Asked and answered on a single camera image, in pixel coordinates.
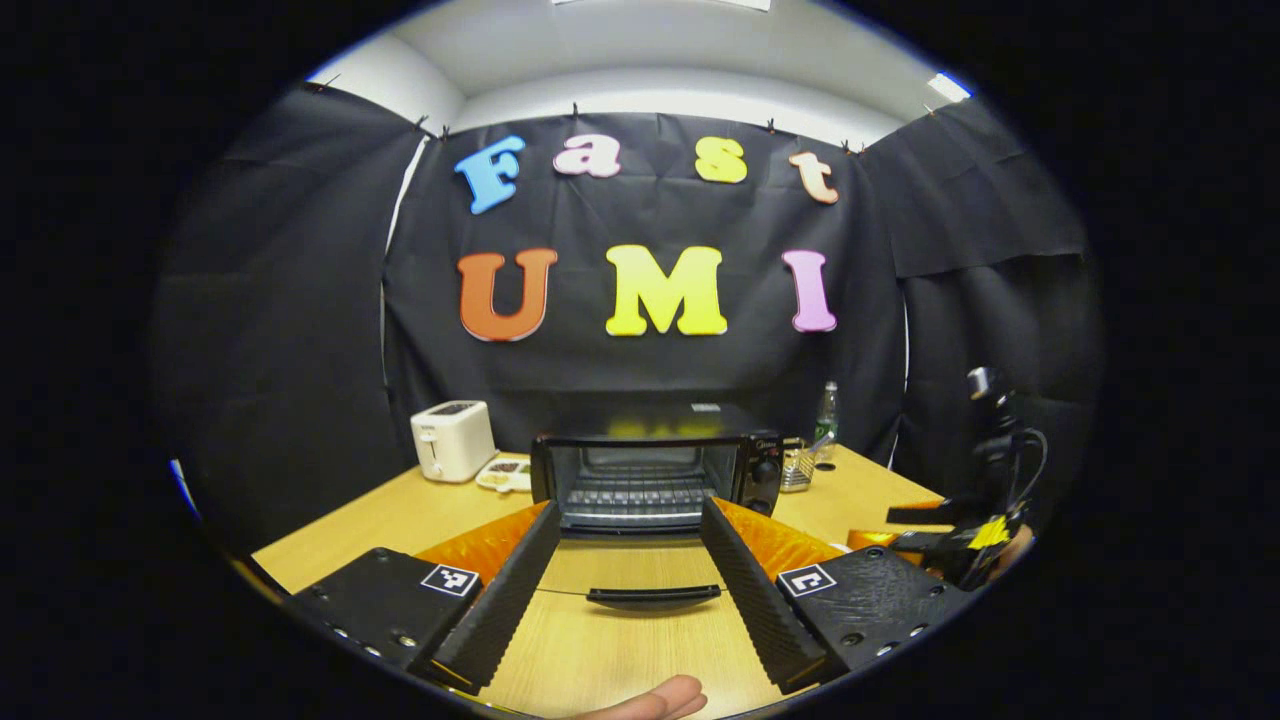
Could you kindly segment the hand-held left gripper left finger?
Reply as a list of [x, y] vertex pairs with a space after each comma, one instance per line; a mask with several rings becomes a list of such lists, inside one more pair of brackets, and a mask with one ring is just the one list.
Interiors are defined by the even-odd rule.
[[312, 629], [476, 694], [492, 683], [561, 542], [543, 501], [412, 556], [375, 547], [288, 598]]

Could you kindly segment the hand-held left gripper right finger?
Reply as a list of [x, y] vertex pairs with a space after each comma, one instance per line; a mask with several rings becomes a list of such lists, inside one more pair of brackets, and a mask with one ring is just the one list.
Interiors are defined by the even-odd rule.
[[792, 561], [771, 575], [733, 527], [731, 511], [759, 516], [708, 498], [701, 542], [767, 676], [785, 694], [865, 675], [920, 644], [978, 598], [877, 544], [823, 561]]

